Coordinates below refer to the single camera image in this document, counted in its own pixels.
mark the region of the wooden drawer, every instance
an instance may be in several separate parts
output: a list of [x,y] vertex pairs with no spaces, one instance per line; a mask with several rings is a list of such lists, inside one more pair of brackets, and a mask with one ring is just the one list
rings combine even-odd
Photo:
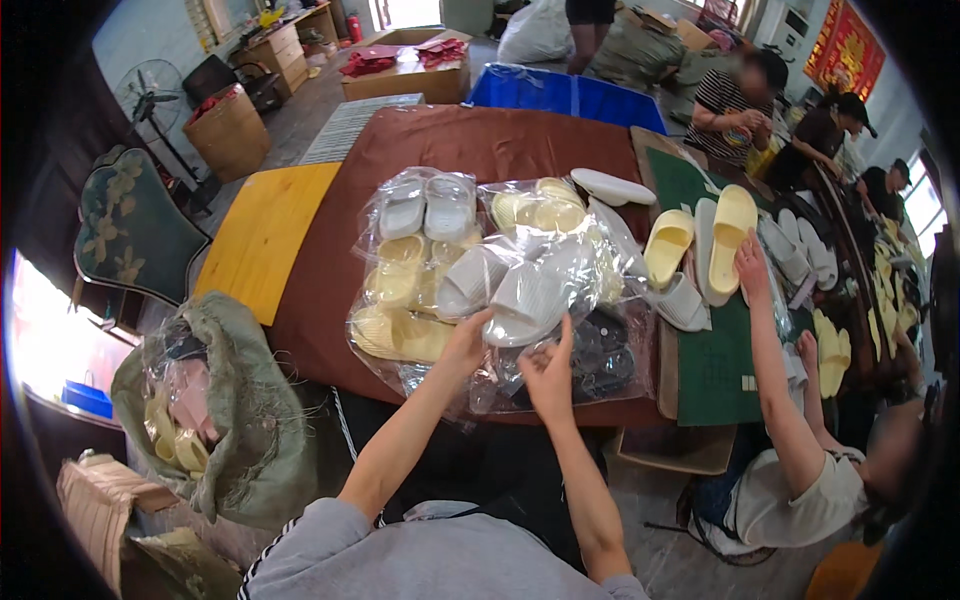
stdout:
[[287,25],[275,34],[270,35],[267,37],[267,41],[270,42],[275,53],[278,53],[294,42],[297,44],[300,43],[300,39],[297,37],[297,28],[293,25]]
[[276,53],[276,64],[280,67],[281,71],[285,71],[287,67],[289,67],[290,64],[297,59],[297,57],[302,56],[303,47],[300,46],[300,41],[297,40]]
[[293,82],[304,72],[306,71],[306,59],[301,53],[300,56],[296,57],[293,62],[290,63],[287,68],[283,69],[283,79],[287,81],[287,84],[293,87]]

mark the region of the blue plastic crate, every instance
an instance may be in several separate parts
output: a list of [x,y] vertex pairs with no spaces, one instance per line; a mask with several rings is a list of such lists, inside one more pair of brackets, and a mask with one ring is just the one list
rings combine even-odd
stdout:
[[640,92],[589,77],[516,64],[488,64],[467,97],[478,107],[533,108],[666,135],[657,102]]
[[534,108],[573,114],[576,83],[569,75],[515,64],[488,64],[467,97],[492,108]]
[[66,381],[63,384],[60,400],[64,404],[76,406],[88,413],[113,419],[113,403],[110,402],[110,398],[100,390],[85,386],[83,383]]

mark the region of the blue tray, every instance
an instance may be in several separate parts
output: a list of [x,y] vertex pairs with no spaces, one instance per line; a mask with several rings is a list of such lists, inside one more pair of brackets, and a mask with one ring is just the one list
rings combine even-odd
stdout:
[[666,135],[657,102],[640,92],[589,77],[517,64],[488,64],[467,97],[478,107],[533,108]]

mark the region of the chair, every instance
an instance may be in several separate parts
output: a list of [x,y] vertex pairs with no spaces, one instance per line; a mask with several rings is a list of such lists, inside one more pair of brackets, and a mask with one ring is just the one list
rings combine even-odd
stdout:
[[85,281],[186,301],[190,265],[211,238],[177,209],[146,151],[131,148],[90,174],[80,218],[73,260]]
[[[245,66],[259,69],[263,75],[252,79],[245,75],[244,79],[247,79],[247,81],[244,83],[237,77],[236,72],[243,73],[241,69]],[[245,62],[236,68],[230,68],[220,57],[210,55],[183,80],[183,91],[186,92],[191,105],[195,108],[228,85],[241,84],[247,91],[247,95],[250,96],[256,111],[263,113],[273,108],[280,108],[283,105],[283,99],[274,88],[279,78],[278,73],[270,73],[260,63]]]

